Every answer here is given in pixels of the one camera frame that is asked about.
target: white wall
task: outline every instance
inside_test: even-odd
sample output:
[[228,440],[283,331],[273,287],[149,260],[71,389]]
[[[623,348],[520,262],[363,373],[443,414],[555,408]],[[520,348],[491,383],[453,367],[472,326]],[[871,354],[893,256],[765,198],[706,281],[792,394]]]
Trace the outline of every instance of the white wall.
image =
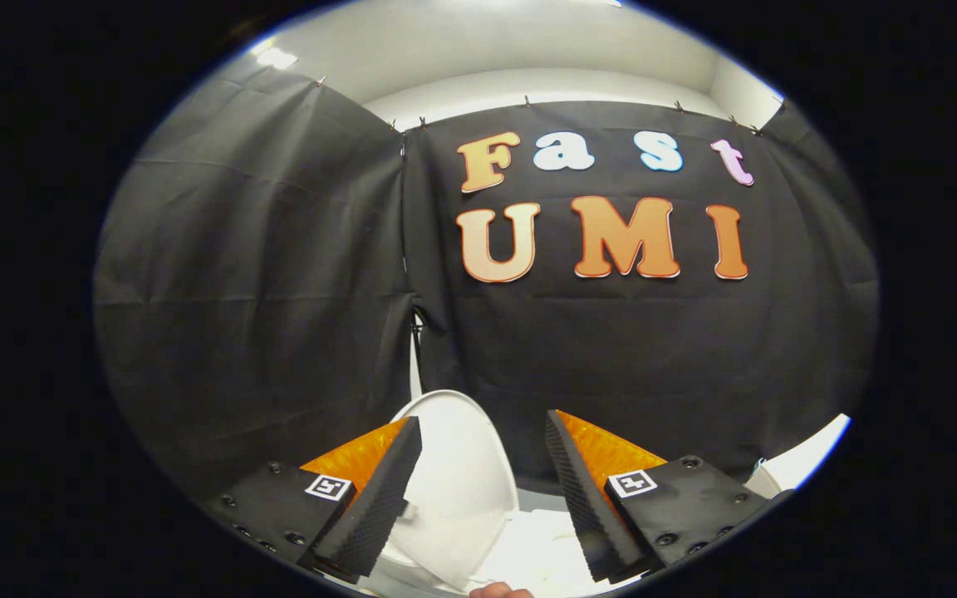
[[719,56],[711,99],[741,125],[762,129],[781,107],[783,96],[726,56]]
[[729,118],[713,99],[701,92],[671,83],[621,72],[586,71],[575,68],[523,68],[453,76],[411,87],[364,107],[387,122],[396,119],[396,129],[419,126],[419,117],[434,122],[462,114],[509,105],[570,100],[603,100],[673,106],[718,118]]

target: white letter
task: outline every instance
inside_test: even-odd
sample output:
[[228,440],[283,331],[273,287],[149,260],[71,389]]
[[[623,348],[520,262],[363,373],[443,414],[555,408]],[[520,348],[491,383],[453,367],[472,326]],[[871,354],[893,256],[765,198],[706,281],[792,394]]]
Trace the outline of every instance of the white letter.
[[675,137],[667,133],[641,131],[634,135],[634,145],[645,153],[641,155],[641,162],[652,170],[681,170],[684,161],[677,152]]
[[586,149],[586,140],[578,133],[548,133],[538,140],[537,146],[544,149],[535,153],[534,165],[542,170],[585,170],[596,162]]

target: white object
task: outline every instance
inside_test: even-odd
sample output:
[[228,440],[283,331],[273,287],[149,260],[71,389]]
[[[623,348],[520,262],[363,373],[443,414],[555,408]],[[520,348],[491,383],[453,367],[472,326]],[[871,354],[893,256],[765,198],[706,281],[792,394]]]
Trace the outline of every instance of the white object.
[[419,418],[423,450],[380,559],[387,575],[464,591],[508,521],[519,511],[515,477],[493,423],[473,400],[436,390],[404,406],[394,421]]
[[467,595],[502,581],[535,596],[601,594],[566,511],[519,510],[508,456],[493,423],[452,390],[415,398],[394,420],[419,418],[423,451],[375,570],[398,582]]
[[773,498],[785,489],[798,488],[822,465],[849,423],[850,417],[838,415],[811,438],[760,464],[744,486],[766,498]]

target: fingertip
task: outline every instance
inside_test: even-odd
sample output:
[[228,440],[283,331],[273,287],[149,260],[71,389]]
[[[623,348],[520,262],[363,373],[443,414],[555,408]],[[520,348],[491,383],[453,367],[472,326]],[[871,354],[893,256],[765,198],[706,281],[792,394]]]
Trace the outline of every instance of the fingertip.
[[483,588],[479,598],[506,598],[509,593],[512,593],[512,587],[508,583],[495,581]]

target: pink letter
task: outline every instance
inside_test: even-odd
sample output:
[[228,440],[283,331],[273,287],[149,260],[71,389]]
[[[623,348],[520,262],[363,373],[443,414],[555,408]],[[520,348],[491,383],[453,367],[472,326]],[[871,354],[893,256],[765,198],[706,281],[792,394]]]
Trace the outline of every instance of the pink letter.
[[722,162],[725,163],[726,170],[729,170],[729,175],[730,177],[734,178],[734,181],[737,181],[745,187],[752,186],[752,183],[755,182],[755,177],[753,177],[751,174],[745,173],[744,168],[741,168],[741,152],[730,147],[729,141],[715,141],[713,144],[711,144],[711,149],[719,152],[719,155],[722,156]]

